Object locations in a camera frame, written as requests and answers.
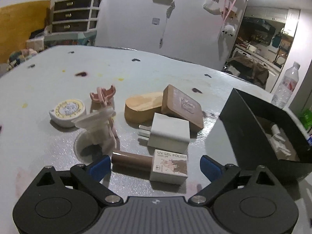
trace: screw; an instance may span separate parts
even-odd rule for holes
[[[154,204],[159,204],[160,203],[160,200],[152,200],[152,203],[154,203]]]
[[[118,195],[109,195],[105,198],[108,203],[117,203],[121,200]]]
[[[193,201],[196,204],[204,203],[207,199],[202,195],[195,195],[191,198],[191,201]]]

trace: white cabinet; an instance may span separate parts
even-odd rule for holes
[[[286,19],[286,24],[284,27],[284,34],[294,37],[294,33],[297,29],[297,23],[299,19],[299,10],[289,9]]]
[[[287,9],[251,6],[246,8],[244,17],[263,18],[265,20],[272,20],[285,24],[287,14]]]
[[[263,18],[266,14],[265,7],[246,7],[246,11],[244,17],[255,17],[255,18]]]
[[[287,14],[288,14],[287,9],[267,8],[266,16],[264,17],[264,19],[277,21],[285,24]]]

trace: range hood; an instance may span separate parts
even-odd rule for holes
[[[262,18],[244,17],[241,25],[261,32],[265,32],[269,35],[274,35],[276,30],[274,26],[272,26]]]

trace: white table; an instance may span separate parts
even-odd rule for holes
[[[76,77],[75,74],[81,71],[88,75]],[[207,139],[232,88],[266,101],[272,98],[263,89],[220,71],[142,51],[58,46],[40,53],[0,79],[0,125],[3,126],[0,133],[1,234],[17,233],[12,209],[45,165],[68,170],[79,163],[73,143],[80,131],[57,130],[50,123],[48,111],[63,100],[77,98],[84,101],[89,112],[89,93],[95,92],[98,86],[109,88],[112,83],[117,89],[114,120],[123,151],[142,155],[152,153],[138,141],[137,127],[128,125],[124,119],[124,103],[132,95],[163,91],[172,84],[198,101],[207,114],[204,129],[191,140],[188,149],[188,170],[196,175],[189,175],[186,185],[176,188],[166,184],[152,187],[148,180],[112,172],[103,184],[124,199],[130,195],[184,195],[188,199],[197,192],[198,185],[205,187],[209,184],[199,169],[203,154],[221,164],[236,164],[233,152],[222,149],[226,138],[219,138],[220,147],[213,147]],[[193,92],[192,88],[199,89],[202,94]],[[303,200],[296,203],[300,218],[294,233],[310,233]]]

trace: bottle cap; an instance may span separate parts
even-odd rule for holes
[[[300,68],[300,64],[298,62],[294,62],[294,65],[293,65],[295,68],[299,69]]]
[[[92,144],[103,143],[110,138],[110,125],[108,119],[112,117],[114,109],[111,106],[100,109],[98,112],[84,115],[72,122],[77,128],[87,130]]]

